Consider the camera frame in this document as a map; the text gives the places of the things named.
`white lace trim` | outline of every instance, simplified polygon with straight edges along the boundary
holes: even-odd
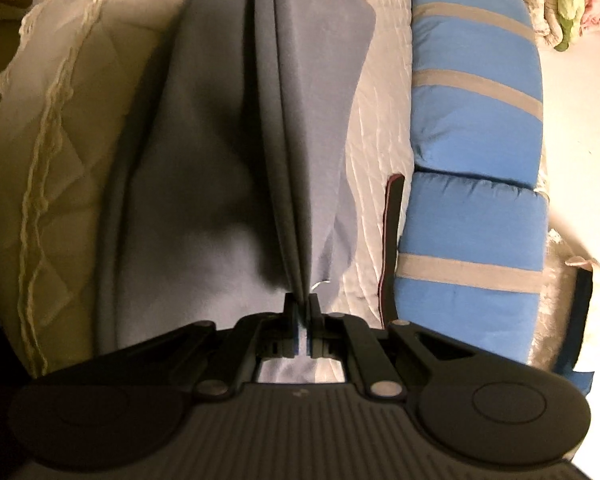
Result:
[[[48,209],[45,184],[52,159],[62,147],[62,108],[72,97],[71,78],[75,62],[82,44],[93,25],[98,21],[102,6],[107,0],[92,0],[84,10],[82,21],[76,30],[74,40],[60,62],[58,71],[45,93],[45,105],[40,121],[40,130],[32,152],[27,189],[22,200],[22,224],[20,227],[20,273],[18,277],[18,315],[22,326],[22,339],[25,343],[30,370],[34,376],[44,375],[48,363],[36,337],[33,319],[34,286],[44,254],[40,240],[39,223]],[[29,27],[35,23],[37,13],[30,13]],[[31,30],[23,22],[23,37]],[[4,73],[8,85],[9,72]]]

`folded gray cloth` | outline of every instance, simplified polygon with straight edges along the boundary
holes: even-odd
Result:
[[[188,0],[118,146],[98,254],[104,353],[211,319],[333,301],[356,242],[350,108],[365,0]]]

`ribbed plastic surface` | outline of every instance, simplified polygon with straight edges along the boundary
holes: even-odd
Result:
[[[198,406],[160,451],[115,471],[81,475],[25,466],[18,480],[584,480],[564,462],[531,472],[466,465],[424,440],[404,410],[351,384],[248,384]]]

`circular pad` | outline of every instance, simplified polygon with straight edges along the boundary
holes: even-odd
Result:
[[[64,470],[125,465],[158,449],[185,411],[168,386],[32,384],[15,396],[11,431],[39,462]]]
[[[544,413],[546,401],[524,384],[487,384],[474,393],[475,409],[493,422],[525,424]]]

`quilted fabric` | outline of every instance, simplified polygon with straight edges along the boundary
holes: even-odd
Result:
[[[376,32],[356,92],[347,136],[347,178],[358,211],[358,246],[340,280],[340,293],[323,311],[344,312],[380,328],[378,282],[382,272],[384,191],[393,173],[411,189],[411,0],[367,0],[376,10]],[[398,232],[404,225],[404,208]],[[340,364],[318,364],[318,382],[343,380]]]
[[[45,0],[0,79],[0,323],[34,376],[93,353],[104,183],[142,69],[182,2]]]
[[[410,0],[367,1],[376,33],[347,140],[360,239],[331,308],[378,326],[384,185],[413,165],[411,15]],[[182,2],[45,0],[0,78],[0,323],[34,376],[93,355],[104,185],[142,70]]]

